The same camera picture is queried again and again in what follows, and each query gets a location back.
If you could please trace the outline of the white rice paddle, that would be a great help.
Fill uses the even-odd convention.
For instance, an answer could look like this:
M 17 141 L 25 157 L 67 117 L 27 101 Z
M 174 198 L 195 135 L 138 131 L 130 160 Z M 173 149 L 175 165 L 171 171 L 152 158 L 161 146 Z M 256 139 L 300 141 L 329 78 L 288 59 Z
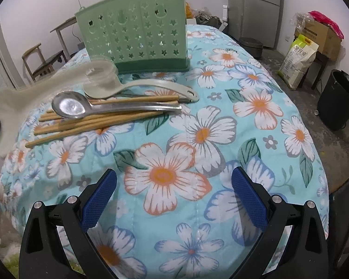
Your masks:
M 114 63 L 106 57 L 91 60 L 60 69 L 52 76 L 46 76 L 33 85 L 0 90 L 0 157 L 4 158 L 16 142 L 21 125 L 30 111 L 46 99 L 59 92 L 84 83 L 107 81 L 118 74 Z

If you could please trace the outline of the grey metal spoon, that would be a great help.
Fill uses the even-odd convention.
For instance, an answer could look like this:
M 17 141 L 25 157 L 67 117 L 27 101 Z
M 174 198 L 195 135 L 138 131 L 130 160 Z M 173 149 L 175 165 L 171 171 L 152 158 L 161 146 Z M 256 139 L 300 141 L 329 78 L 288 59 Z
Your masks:
M 75 91 L 65 91 L 57 94 L 52 101 L 53 111 L 62 118 L 79 119 L 89 115 L 101 115 L 107 113 L 121 112 L 177 112 L 181 111 L 181 105 L 164 105 L 164 106 L 126 106 L 120 108 L 92 108 L 87 98 Z

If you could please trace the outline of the floral blue tablecloth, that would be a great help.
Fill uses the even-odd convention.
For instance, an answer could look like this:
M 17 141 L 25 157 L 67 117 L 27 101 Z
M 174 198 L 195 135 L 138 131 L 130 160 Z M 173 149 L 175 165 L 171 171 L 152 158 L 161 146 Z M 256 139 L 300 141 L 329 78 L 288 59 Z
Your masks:
M 0 174 L 0 212 L 16 230 L 24 230 L 34 202 L 62 203 L 113 169 L 117 188 L 88 233 L 114 273 L 228 278 L 260 235 L 233 191 L 238 166 L 288 203 L 313 201 L 328 228 L 327 179 L 295 104 L 227 35 L 190 25 L 187 37 L 188 72 L 148 73 L 198 93 L 179 114 L 29 149 L 50 99 L 30 111 Z

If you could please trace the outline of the black trash bin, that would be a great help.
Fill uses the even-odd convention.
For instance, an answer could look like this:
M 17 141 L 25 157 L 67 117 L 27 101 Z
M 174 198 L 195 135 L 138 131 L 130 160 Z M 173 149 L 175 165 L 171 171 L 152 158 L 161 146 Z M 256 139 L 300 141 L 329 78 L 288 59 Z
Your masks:
M 334 69 L 318 100 L 318 116 L 331 130 L 337 131 L 346 126 L 349 120 L 349 74 Z

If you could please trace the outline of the wooden chair black seat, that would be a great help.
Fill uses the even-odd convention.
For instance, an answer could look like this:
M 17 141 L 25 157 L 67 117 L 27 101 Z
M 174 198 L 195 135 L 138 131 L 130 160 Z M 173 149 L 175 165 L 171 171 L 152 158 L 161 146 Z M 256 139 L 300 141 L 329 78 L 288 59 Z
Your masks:
M 35 69 L 32 70 L 30 65 L 28 64 L 28 59 L 33 55 L 37 54 L 40 59 L 40 65 Z M 55 72 L 55 69 L 53 65 L 56 62 L 59 63 L 67 63 L 67 58 L 64 53 L 64 51 L 60 50 L 57 53 L 54 53 L 49 58 L 45 59 L 42 51 L 41 51 L 41 43 L 38 43 L 37 45 L 31 47 L 25 53 L 22 54 L 22 61 L 24 63 L 25 68 L 27 69 L 27 72 L 33 82 L 36 81 L 37 77 L 45 76 L 48 74 L 52 74 Z

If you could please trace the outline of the yellow white rice bag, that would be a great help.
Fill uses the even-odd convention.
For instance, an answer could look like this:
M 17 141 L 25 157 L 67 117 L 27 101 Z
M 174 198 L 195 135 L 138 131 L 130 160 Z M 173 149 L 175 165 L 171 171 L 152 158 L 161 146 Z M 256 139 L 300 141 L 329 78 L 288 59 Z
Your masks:
M 319 45 L 306 36 L 299 34 L 293 41 L 278 75 L 291 90 L 296 90 L 304 74 L 315 60 Z

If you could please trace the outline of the cardboard box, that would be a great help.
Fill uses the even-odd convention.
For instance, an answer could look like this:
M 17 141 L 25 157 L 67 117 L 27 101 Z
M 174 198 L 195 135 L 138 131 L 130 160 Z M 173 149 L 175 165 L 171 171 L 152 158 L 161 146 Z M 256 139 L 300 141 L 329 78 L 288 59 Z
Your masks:
M 303 34 L 318 44 L 319 53 L 333 62 L 337 61 L 342 40 L 330 27 L 318 21 L 307 22 L 301 32 L 297 28 L 295 29 L 294 35 L 297 37 L 299 34 Z

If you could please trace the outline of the small black pot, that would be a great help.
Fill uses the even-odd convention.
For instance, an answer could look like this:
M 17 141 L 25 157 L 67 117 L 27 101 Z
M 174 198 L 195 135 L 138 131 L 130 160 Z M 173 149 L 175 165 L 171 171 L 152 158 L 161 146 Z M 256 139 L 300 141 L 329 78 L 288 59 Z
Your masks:
M 263 43 L 249 37 L 240 37 L 239 44 L 255 59 L 260 60 L 263 52 Z

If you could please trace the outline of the pink plastic bag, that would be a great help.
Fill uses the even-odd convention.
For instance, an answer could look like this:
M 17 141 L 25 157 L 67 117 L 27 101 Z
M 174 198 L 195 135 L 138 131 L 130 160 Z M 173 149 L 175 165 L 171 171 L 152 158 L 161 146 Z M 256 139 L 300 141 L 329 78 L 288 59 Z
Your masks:
M 342 33 L 342 30 L 335 21 L 333 21 L 332 19 L 330 19 L 329 17 L 327 17 L 319 11 L 310 11 L 309 14 L 313 17 L 315 21 L 318 21 L 318 23 L 330 27 L 336 33 L 338 38 L 344 40 L 344 34 Z

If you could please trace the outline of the green plastic utensil holder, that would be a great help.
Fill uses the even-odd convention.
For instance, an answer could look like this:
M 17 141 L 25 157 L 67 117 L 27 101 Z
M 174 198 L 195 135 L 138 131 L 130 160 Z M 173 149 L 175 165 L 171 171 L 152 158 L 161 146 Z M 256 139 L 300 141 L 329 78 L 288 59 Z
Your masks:
M 75 14 L 90 57 L 120 74 L 188 71 L 185 0 L 103 0 Z

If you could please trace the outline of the grey refrigerator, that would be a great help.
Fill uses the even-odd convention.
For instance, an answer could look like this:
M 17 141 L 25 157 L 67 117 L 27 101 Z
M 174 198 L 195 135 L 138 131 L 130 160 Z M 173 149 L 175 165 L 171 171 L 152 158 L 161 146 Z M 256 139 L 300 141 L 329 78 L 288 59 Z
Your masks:
M 284 0 L 228 0 L 228 34 L 238 40 L 254 38 L 275 48 Z

